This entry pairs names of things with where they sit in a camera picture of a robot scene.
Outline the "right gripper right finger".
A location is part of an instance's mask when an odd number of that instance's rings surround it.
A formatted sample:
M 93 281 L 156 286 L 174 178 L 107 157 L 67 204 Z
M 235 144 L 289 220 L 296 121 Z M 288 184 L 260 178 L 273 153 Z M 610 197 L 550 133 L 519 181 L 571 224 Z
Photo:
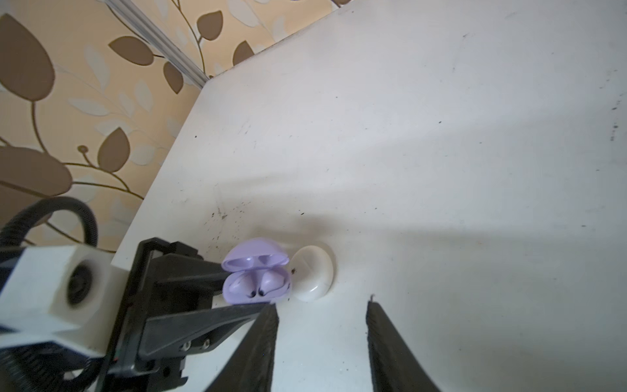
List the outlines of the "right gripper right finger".
M 374 391 L 440 391 L 378 302 L 367 303 L 366 323 Z

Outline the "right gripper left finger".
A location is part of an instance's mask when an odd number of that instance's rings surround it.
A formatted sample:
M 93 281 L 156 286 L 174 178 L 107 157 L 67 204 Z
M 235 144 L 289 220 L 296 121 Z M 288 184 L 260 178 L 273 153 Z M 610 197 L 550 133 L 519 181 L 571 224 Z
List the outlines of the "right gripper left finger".
M 278 329 L 276 305 L 265 305 L 206 392 L 271 391 Z

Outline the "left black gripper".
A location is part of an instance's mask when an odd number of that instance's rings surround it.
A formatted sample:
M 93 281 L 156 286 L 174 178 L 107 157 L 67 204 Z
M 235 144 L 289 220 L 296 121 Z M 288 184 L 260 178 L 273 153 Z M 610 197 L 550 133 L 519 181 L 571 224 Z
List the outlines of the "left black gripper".
M 212 309 L 228 274 L 181 242 L 138 244 L 109 342 L 98 391 L 173 391 L 185 358 L 217 348 L 266 305 Z

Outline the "purple earbud charging case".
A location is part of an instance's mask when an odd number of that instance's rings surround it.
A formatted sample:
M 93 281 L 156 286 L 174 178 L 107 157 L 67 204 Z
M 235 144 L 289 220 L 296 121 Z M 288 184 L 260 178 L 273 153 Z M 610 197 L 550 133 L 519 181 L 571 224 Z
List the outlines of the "purple earbud charging case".
M 253 238 L 238 244 L 221 263 L 222 269 L 229 273 L 222 288 L 225 302 L 230 305 L 275 303 L 288 297 L 292 287 L 291 273 L 286 270 L 289 261 L 289 256 L 284 249 L 269 238 Z M 276 270 L 285 276 L 287 285 L 283 294 L 276 297 L 261 297 L 258 294 L 261 276 L 268 270 Z M 238 298 L 228 292 L 233 279 L 245 273 L 250 273 L 256 281 L 257 294 L 254 298 Z

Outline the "white earbud charging case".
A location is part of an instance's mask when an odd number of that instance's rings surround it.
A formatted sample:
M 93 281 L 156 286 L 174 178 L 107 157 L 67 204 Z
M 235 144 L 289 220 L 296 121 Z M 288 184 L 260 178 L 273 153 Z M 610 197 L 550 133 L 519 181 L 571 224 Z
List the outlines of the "white earbud charging case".
M 301 302 L 315 302 L 325 297 L 334 279 L 330 255 L 314 245 L 299 249 L 290 263 L 292 295 Z

